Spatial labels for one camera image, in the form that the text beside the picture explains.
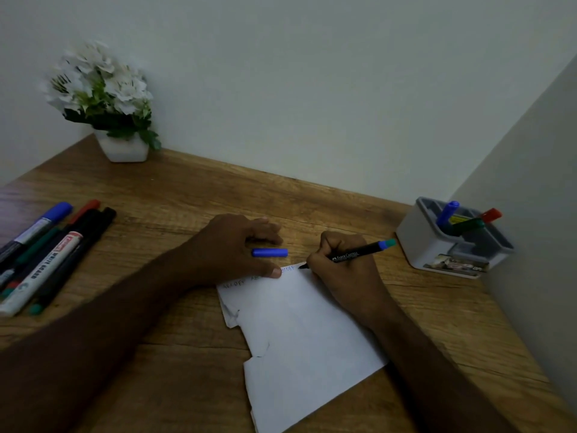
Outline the person's left hand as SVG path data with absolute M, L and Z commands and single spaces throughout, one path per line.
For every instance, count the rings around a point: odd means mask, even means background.
M 247 242 L 281 245 L 280 229 L 280 225 L 267 218 L 249 219 L 233 213 L 217 215 L 190 240 L 171 251 L 169 261 L 180 278 L 192 285 L 245 278 L 248 262 L 271 262 L 252 257 Z

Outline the person's right hand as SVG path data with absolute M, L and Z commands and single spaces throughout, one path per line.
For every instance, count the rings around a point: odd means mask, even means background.
M 361 236 L 361 246 L 366 244 L 368 243 Z M 366 255 L 352 261 L 355 260 L 360 262 L 358 267 L 361 275 L 357 281 L 350 284 L 325 284 L 314 275 L 326 286 L 343 309 L 354 316 L 364 327 L 373 330 L 377 327 L 378 321 L 383 318 L 384 313 L 393 306 L 393 300 L 381 280 L 374 257 Z

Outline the black pen with blue end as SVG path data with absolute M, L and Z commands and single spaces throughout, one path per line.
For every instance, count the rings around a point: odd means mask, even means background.
M 394 239 L 377 241 L 370 244 L 366 244 L 361 247 L 355 247 L 352 249 L 345 250 L 344 252 L 333 252 L 327 256 L 327 258 L 333 263 L 341 263 L 356 259 L 361 256 L 366 256 L 370 254 L 375 254 L 382 252 L 386 249 L 394 247 L 397 241 Z

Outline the white torn paper sheet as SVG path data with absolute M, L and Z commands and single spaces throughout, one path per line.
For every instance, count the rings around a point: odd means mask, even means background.
M 240 327 L 256 433 L 284 433 L 388 364 L 374 336 L 304 263 L 278 279 L 251 276 L 217 286 L 227 327 Z

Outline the person's left forearm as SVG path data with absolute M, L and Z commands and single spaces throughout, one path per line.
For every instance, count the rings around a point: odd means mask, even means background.
M 174 249 L 0 350 L 0 433 L 68 433 L 205 256 Z

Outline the person's right forearm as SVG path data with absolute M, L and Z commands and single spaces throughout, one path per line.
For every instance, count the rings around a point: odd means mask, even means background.
M 520 433 L 396 304 L 366 318 L 430 433 Z

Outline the white grey desk organizer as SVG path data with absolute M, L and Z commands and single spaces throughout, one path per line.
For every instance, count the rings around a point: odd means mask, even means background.
M 396 236 L 409 264 L 415 269 L 477 279 L 515 253 L 510 240 L 491 223 L 468 231 L 457 227 L 479 210 L 428 197 L 418 197 L 396 229 Z

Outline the dark green marker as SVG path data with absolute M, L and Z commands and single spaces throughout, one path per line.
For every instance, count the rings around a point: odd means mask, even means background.
M 466 232 L 483 229 L 485 227 L 486 223 L 481 218 L 471 218 L 455 224 L 447 223 L 441 226 L 441 230 L 447 235 L 460 237 Z

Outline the black pen with green end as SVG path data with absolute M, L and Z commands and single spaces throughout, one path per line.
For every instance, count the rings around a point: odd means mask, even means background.
M 84 257 L 101 239 L 102 235 L 111 226 L 117 216 L 117 211 L 107 207 L 102 211 L 95 228 L 81 241 L 76 249 L 66 258 L 61 266 L 49 277 L 47 282 L 40 288 L 29 307 L 29 314 L 40 315 L 60 293 L 64 285 L 68 282 L 76 268 L 83 261 Z

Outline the red capped black pen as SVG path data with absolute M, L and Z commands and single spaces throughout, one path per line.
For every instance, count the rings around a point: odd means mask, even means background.
M 47 253 L 50 252 L 50 250 L 52 250 L 52 248 L 54 248 L 61 240 L 62 238 L 70 231 L 70 229 L 75 225 L 75 223 L 78 222 L 79 219 L 82 219 L 85 216 L 86 211 L 90 210 L 90 209 L 98 209 L 100 207 L 100 201 L 97 199 L 93 199 L 90 200 L 88 203 L 86 203 L 81 209 L 79 209 L 79 211 L 74 215 L 74 217 L 72 219 L 70 219 L 68 221 L 68 224 L 66 226 L 64 226 L 61 229 L 61 232 L 54 237 L 51 242 L 49 242 L 26 266 L 28 267 L 30 264 L 32 264 L 32 268 L 34 268 L 36 265 L 38 265 L 39 263 L 36 262 L 34 263 L 35 260 L 40 259 L 43 260 L 45 255 Z M 22 273 L 24 272 L 24 269 L 17 273 L 17 275 L 15 276 L 21 276 Z

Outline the white marker with red cap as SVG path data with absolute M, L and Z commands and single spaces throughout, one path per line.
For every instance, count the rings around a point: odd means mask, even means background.
M 10 295 L 0 304 L 0 317 L 12 317 L 28 303 L 32 296 L 40 289 L 48 277 L 59 267 L 76 246 L 82 241 L 84 235 L 78 231 L 69 232 L 47 254 Z

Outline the teal green pen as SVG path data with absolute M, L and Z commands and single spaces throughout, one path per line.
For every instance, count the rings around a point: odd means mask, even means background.
M 60 232 L 61 229 L 59 227 L 54 227 L 49 230 L 39 240 L 34 242 L 34 244 L 23 254 L 18 256 L 18 258 L 9 265 L 8 269 L 5 269 L 0 274 L 0 299 L 5 297 L 4 292 L 7 291 L 7 285 L 10 283 L 11 279 L 17 275 L 17 273 L 21 272 L 25 266 Z

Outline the blue capped white marker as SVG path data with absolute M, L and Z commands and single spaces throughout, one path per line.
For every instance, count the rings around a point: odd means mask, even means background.
M 73 205 L 68 202 L 55 204 L 15 238 L 0 247 L 0 269 L 31 246 L 34 240 L 39 239 L 42 234 L 68 216 L 72 210 Z

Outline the white flower plant in pot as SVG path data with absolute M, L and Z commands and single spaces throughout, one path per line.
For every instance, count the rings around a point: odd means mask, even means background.
M 47 72 L 41 91 L 66 121 L 93 129 L 112 163 L 141 163 L 149 151 L 161 149 L 145 77 L 120 63 L 103 43 L 89 41 L 66 51 Z

